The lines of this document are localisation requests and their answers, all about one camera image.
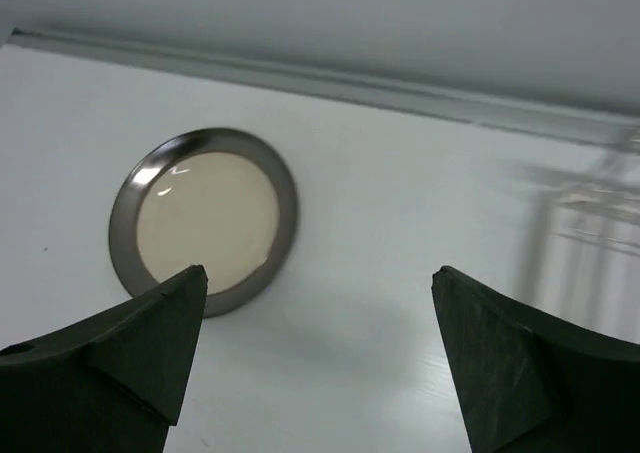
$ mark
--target metal trim ring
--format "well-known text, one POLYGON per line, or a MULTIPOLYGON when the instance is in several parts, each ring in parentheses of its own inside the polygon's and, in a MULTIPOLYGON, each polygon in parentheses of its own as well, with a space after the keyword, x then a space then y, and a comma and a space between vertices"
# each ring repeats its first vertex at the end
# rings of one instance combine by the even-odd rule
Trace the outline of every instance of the metal trim ring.
POLYGON ((267 260, 235 286, 208 295, 204 316, 223 315, 242 306, 269 285, 284 264, 296 236, 299 209, 295 182, 284 160, 270 145, 248 133, 230 128, 196 130, 149 153, 129 173, 116 196, 109 220, 109 252, 131 296, 158 284, 145 267, 137 244, 138 215, 147 192, 176 163, 212 152, 234 153, 255 163, 275 188, 280 216, 267 260))

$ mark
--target white wall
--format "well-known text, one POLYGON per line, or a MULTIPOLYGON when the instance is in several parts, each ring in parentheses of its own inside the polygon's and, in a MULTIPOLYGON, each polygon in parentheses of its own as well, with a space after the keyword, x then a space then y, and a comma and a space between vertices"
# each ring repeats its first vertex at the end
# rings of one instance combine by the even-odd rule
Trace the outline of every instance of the white wall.
POLYGON ((275 146, 302 218, 276 282, 206 320, 167 451, 468 453, 431 275, 518 295, 543 186, 600 152, 373 108, 0 49, 0 347, 127 299, 107 224, 129 170, 206 126, 275 146))
POLYGON ((48 25, 638 112, 637 0, 0 0, 48 25))

